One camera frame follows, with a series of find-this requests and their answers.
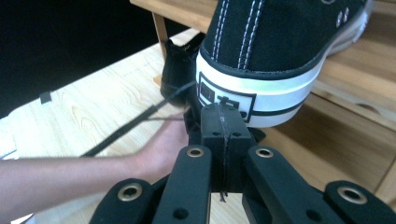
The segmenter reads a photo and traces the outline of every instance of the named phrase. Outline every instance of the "human hand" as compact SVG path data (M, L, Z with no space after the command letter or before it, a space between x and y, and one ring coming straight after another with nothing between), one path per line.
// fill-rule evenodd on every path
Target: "human hand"
M189 142L182 114L169 118L181 120L166 120L145 146L125 157L130 169L144 167L140 176L150 183L170 174L178 152Z

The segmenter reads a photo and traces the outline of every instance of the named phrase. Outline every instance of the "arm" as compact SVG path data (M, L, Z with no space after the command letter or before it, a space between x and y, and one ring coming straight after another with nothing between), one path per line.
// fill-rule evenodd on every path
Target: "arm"
M184 122L166 121L141 150L126 157L0 161L0 223L109 190L123 179L155 182L171 172L187 144Z

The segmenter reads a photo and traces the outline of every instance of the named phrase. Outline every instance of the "black sneaker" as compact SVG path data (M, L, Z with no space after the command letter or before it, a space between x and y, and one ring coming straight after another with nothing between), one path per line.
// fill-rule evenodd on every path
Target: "black sneaker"
M183 85L194 81L195 61L204 38L205 34L199 33L183 46L175 45L171 39L165 42L166 60L160 89L164 98L167 98ZM170 103L184 106L187 97L187 93L180 94Z
M197 57L203 105L237 107L249 127L290 119L326 57L361 36L373 0L220 0Z

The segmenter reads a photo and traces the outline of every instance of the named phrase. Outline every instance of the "white stitching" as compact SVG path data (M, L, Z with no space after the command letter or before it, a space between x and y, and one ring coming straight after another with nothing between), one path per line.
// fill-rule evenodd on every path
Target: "white stitching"
M251 31L250 34L250 40L248 43L248 48L247 48L247 57L245 59L245 64L244 64L244 69L248 68L248 59L250 58L250 53L251 53L251 45L254 39L254 35L256 34L256 30L257 30L257 24L259 23L259 17L262 13L262 0L259 3L259 7L257 9L257 14L256 14L256 20L254 21L254 26L253 26L253 30Z
M215 40L213 42L212 57L215 57L215 51L216 51L216 46L217 46L217 41L218 41L218 36L219 36L219 28L220 28L220 23L221 23L221 17L222 17L223 9L224 9L224 2L222 2L221 11L220 11L220 14L219 14L218 28L216 29Z
M225 10L224 10L224 15L223 15L222 22L221 22L221 28L220 28L219 39L218 39L218 47L217 47L217 49L216 49L216 60L217 60L218 57L219 57L219 48L220 48L221 34L222 34L222 29L223 29L223 27L224 27L225 17L226 17L226 15L227 15L227 10L228 10L228 5L229 5L229 3L230 3L230 0L227 1L227 4L226 4L226 6L225 6Z
M251 3L250 12L249 12L249 15L248 15L248 18L247 18L247 25L245 27L244 38L242 39L242 47L241 47L241 50L239 51L238 69L241 68L241 65L242 65L242 63L241 63L242 53L243 53L243 51L245 49L245 43L246 43L246 36L247 36L247 32L248 32L248 27L250 25L250 19L251 19L251 15L253 14L253 8L254 8L255 4L256 4L256 1L253 1Z

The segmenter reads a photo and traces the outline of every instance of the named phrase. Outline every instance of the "white rubber sole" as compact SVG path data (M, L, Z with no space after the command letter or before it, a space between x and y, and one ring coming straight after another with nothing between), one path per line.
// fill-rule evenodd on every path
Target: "white rubber sole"
M265 128L291 119L312 89L327 56L346 49L361 36L373 8L373 0L349 27L328 47L319 63L297 77L257 80L233 77L210 66L201 54L197 57L196 81L202 105L227 103L241 111L248 127Z

